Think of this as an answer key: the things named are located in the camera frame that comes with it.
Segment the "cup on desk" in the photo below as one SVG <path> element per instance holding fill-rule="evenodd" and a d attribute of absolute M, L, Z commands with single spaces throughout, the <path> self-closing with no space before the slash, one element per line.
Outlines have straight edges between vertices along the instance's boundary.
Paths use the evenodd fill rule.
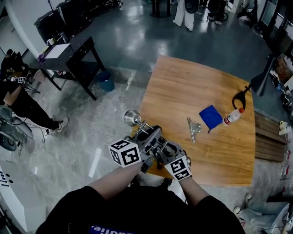
<path fill-rule="evenodd" d="M 51 38 L 51 39 L 47 40 L 46 44 L 47 44 L 47 46 L 48 45 L 53 46 L 55 44 L 55 39 L 54 38 Z"/>

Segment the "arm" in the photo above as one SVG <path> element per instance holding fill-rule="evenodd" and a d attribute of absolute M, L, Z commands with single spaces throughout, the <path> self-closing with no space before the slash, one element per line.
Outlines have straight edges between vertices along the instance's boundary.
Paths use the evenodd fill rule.
<path fill-rule="evenodd" d="M 110 174 L 90 183 L 89 186 L 105 200 L 109 200 L 127 187 L 133 177 L 141 171 L 142 164 L 142 162 L 139 162 L 125 168 L 117 168 Z"/>
<path fill-rule="evenodd" d="M 179 184 L 189 205 L 196 206 L 203 198 L 209 196 L 191 177 L 179 181 Z"/>
<path fill-rule="evenodd" d="M 13 91 L 13 93 L 10 94 L 9 92 L 7 92 L 3 101 L 7 105 L 11 106 L 15 102 L 15 100 L 18 98 L 21 90 L 22 90 L 22 87 L 20 85 L 20 86 L 17 87 L 16 90 Z"/>

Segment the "wooden bench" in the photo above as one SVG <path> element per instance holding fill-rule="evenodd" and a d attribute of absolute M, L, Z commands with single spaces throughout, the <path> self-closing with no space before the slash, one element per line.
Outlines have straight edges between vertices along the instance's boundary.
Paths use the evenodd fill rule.
<path fill-rule="evenodd" d="M 255 112 L 255 157 L 275 162 L 284 161 L 287 140 L 279 136 L 279 123 Z"/>

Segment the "blue trash can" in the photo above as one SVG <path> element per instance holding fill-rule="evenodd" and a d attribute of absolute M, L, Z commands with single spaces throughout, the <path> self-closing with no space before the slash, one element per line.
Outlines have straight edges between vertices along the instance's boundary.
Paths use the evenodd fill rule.
<path fill-rule="evenodd" d="M 108 71 L 102 71 L 97 76 L 97 83 L 99 83 L 101 89 L 110 92 L 114 89 L 114 82 L 112 80 L 112 75 Z"/>

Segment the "wooden table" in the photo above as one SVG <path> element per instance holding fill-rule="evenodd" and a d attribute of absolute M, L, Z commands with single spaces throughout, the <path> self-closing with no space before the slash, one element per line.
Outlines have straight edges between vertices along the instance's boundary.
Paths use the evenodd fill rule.
<path fill-rule="evenodd" d="M 190 61 L 160 56 L 142 100 L 141 116 L 163 128 L 163 137 L 179 143 L 191 158 L 195 181 L 206 185 L 248 186 L 255 158 L 255 117 L 251 93 L 246 109 L 230 126 L 208 132 L 199 115 L 213 105 L 222 117 L 234 110 L 232 98 L 249 83 L 225 72 Z M 202 131 L 192 143 L 186 118 Z M 170 177 L 154 165 L 149 173 Z"/>

